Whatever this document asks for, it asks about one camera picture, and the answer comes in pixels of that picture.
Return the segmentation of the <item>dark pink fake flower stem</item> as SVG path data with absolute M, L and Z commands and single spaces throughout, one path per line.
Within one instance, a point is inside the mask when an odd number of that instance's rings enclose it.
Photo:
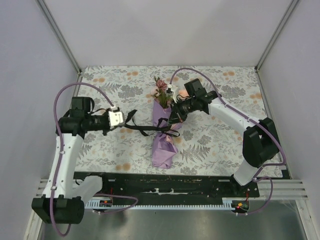
M 165 83 L 164 80 L 160 79 L 159 77 L 153 78 L 155 81 L 155 88 L 159 90 L 159 97 L 155 98 L 155 101 L 163 108 L 167 109 L 171 106 L 172 98 L 166 93 L 168 85 Z

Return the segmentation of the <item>cream rose fake flower stem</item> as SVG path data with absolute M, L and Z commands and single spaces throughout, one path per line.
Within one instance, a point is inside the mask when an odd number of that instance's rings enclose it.
M 178 91 L 178 97 L 181 99 L 185 99 L 189 97 L 189 94 L 185 89 L 181 89 Z

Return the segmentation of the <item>black ribbon with gold text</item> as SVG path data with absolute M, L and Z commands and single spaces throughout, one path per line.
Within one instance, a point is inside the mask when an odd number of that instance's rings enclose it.
M 169 119 L 168 118 L 163 118 L 161 117 L 158 120 L 158 123 L 156 124 L 156 126 L 153 125 L 136 125 L 135 121 L 134 121 L 134 115 L 136 114 L 137 110 L 134 109 L 132 111 L 130 111 L 127 114 L 127 118 L 124 122 L 124 127 L 127 129 L 131 129 L 131 130 L 137 130 L 139 131 L 143 136 L 147 137 L 149 136 L 149 134 L 146 133 L 146 131 L 154 131 L 154 132 L 159 132 L 162 134 L 166 134 L 169 137 L 173 137 L 173 138 L 177 138 L 180 136 L 180 133 L 172 128 L 172 124 L 169 124 Z

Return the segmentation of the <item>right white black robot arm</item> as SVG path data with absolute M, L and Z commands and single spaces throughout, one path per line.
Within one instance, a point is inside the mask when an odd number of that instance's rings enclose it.
M 183 123 L 188 114 L 201 111 L 240 133 L 243 161 L 233 174 L 234 181 L 229 184 L 229 191 L 235 197 L 242 196 L 247 191 L 247 184 L 257 177 L 263 164 L 279 152 L 279 138 L 273 120 L 250 117 L 229 105 L 216 91 L 206 91 L 197 78 L 187 82 L 184 87 L 186 97 L 179 93 L 177 86 L 168 85 L 166 92 L 173 99 L 169 123 Z

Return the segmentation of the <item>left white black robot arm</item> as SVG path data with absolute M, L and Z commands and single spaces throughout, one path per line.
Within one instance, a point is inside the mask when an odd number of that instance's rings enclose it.
M 71 107 L 58 120 L 55 156 L 47 184 L 41 197 L 34 198 L 31 208 L 46 224 L 79 224 L 86 204 L 95 194 L 103 197 L 110 192 L 109 182 L 100 176 L 87 176 L 74 185 L 76 161 L 87 132 L 103 135 L 123 126 L 124 114 L 116 106 L 102 115 L 94 115 L 95 103 L 90 97 L 73 97 Z

